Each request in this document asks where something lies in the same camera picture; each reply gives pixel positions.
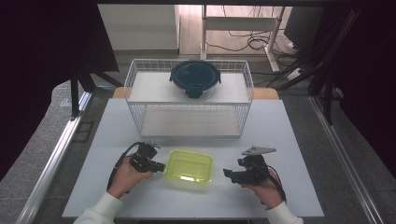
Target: wall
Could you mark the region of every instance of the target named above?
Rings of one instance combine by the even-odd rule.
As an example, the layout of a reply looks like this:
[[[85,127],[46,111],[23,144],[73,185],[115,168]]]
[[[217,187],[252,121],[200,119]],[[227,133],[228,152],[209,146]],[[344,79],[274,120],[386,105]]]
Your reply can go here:
[[[178,49],[178,6],[98,6],[114,50]]]

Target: bowl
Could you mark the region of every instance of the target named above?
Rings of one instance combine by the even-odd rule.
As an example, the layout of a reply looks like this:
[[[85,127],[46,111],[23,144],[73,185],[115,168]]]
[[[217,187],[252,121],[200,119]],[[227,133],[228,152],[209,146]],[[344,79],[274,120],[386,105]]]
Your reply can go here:
[[[205,61],[186,61],[172,68],[171,77],[181,94],[192,100],[208,98],[220,80],[220,71]]]

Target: white sleeve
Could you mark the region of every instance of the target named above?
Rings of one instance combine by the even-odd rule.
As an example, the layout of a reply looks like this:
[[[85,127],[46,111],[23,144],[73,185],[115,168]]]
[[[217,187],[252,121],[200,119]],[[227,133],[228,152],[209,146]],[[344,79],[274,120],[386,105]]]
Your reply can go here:
[[[122,201],[105,192],[96,205],[86,208],[75,224],[114,224],[114,217],[120,211]]]
[[[277,207],[266,210],[265,214],[271,224],[303,224],[302,218],[295,216],[285,202],[278,205]]]

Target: aluminum rail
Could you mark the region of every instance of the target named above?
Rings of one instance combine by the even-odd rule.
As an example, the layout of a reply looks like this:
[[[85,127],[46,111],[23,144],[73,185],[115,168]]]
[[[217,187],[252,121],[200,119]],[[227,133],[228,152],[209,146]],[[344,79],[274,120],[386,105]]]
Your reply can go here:
[[[367,218],[370,223],[384,223],[382,217],[379,215],[378,210],[376,208],[375,202],[370,195],[368,189],[364,186],[361,178],[359,177],[355,167],[353,166],[352,161],[347,155],[346,149],[341,143],[338,135],[332,125],[329,125],[326,119],[322,114],[322,106],[317,96],[309,96],[312,106],[314,107],[320,123],[323,126],[325,133],[328,135],[329,140],[332,143],[332,147],[335,151],[335,154],[338,157],[338,160],[341,162],[344,171],[346,172],[346,177],[348,178],[353,190],[358,196],[358,200],[361,203],[361,207],[364,210]]]
[[[37,183],[35,184],[35,188],[30,194],[29,199],[27,200],[25,206],[23,207],[20,216],[16,223],[32,223],[35,219],[35,215],[40,208],[41,203],[44,200],[44,197],[47,193],[47,190],[50,187],[50,183],[52,182],[53,177],[56,175],[56,171],[58,170],[59,165],[61,164],[62,158],[71,142],[73,134],[75,133],[80,121],[81,116],[84,113],[85,108],[87,107],[88,102],[91,99],[91,94],[84,92],[79,100],[79,113],[74,120],[69,120],[64,128],[64,132],[62,133],[58,143],[55,146],[51,156],[49,157],[49,161],[47,162],[46,167],[44,168],[41,176],[38,178]]]

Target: black curtain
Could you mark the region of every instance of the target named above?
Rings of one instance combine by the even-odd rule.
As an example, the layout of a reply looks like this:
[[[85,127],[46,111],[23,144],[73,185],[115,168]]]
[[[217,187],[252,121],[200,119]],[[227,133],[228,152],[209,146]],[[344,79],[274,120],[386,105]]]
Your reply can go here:
[[[96,4],[1,1],[0,36],[3,178],[45,116],[53,88],[118,66]]]
[[[341,107],[396,176],[396,7],[370,0],[334,57]]]

